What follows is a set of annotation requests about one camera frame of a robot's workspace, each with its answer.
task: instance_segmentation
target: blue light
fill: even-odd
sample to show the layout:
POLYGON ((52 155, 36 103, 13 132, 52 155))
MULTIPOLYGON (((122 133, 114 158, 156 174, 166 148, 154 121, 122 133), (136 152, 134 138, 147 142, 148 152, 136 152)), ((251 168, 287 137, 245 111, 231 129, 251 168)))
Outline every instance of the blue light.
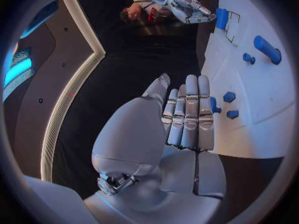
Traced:
POLYGON ((4 87, 25 70, 28 70, 31 66, 32 62, 30 58, 26 58, 20 63, 14 65, 5 75, 4 87))

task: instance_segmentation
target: person's hair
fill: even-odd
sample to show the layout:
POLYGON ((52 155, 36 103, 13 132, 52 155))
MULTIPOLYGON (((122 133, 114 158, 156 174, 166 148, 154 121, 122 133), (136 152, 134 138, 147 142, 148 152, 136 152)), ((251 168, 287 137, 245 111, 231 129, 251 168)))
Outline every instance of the person's hair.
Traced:
POLYGON ((121 13, 120 13, 120 18, 121 21, 123 21, 124 23, 129 24, 131 21, 128 18, 128 11, 126 11, 126 8, 124 8, 121 13))

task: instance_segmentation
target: black floor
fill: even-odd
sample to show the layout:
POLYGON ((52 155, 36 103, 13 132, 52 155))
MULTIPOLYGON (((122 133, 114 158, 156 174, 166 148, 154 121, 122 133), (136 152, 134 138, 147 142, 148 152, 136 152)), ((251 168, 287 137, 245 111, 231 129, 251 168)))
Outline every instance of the black floor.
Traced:
MULTIPOLYGON (((106 58, 75 97, 58 136, 53 181, 74 189, 84 199, 98 190, 98 173, 91 163, 93 143, 101 128, 125 102, 140 96, 161 73, 178 88, 188 74, 200 74, 213 23, 175 26, 173 23, 128 27, 119 12, 132 0, 79 0, 100 38, 106 58)), ((218 0, 202 0, 215 10, 218 0)), ((281 159, 243 159, 221 156, 228 184, 226 222, 244 210, 263 191, 281 159)))

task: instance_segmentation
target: blue block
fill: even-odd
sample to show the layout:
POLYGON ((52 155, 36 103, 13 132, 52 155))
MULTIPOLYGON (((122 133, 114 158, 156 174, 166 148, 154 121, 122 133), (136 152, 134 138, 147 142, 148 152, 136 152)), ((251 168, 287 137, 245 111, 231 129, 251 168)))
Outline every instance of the blue block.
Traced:
POLYGON ((230 119, 234 119, 239 116, 239 111, 227 111, 226 116, 230 119))
POLYGON ((249 55, 248 53, 243 54, 243 60, 250 62, 252 65, 255 63, 255 58, 249 55))
POLYGON ((275 49, 269 42, 267 42, 261 36, 256 36, 254 38, 254 47, 263 52, 275 65, 278 65, 281 60, 282 56, 278 49, 275 49))
POLYGON ((232 103, 236 98, 236 94, 233 92, 226 92, 226 94, 223 96, 223 101, 227 103, 232 103))
POLYGON ((217 22, 216 27, 225 30, 226 23, 228 21, 228 11, 226 9, 216 9, 217 22))
POLYGON ((217 101, 215 97, 211 97, 211 106, 213 113, 221 113, 222 109, 217 107, 217 101))

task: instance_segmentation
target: person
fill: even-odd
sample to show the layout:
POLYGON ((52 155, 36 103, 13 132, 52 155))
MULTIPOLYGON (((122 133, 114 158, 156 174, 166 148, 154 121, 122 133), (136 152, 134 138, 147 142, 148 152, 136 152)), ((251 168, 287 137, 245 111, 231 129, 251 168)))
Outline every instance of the person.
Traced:
POLYGON ((132 23, 140 17, 141 13, 145 11, 149 14, 149 20, 155 20, 159 17, 170 17, 172 12, 165 6, 153 2, 152 0, 133 0, 130 7, 124 8, 120 13, 120 18, 125 23, 132 23))

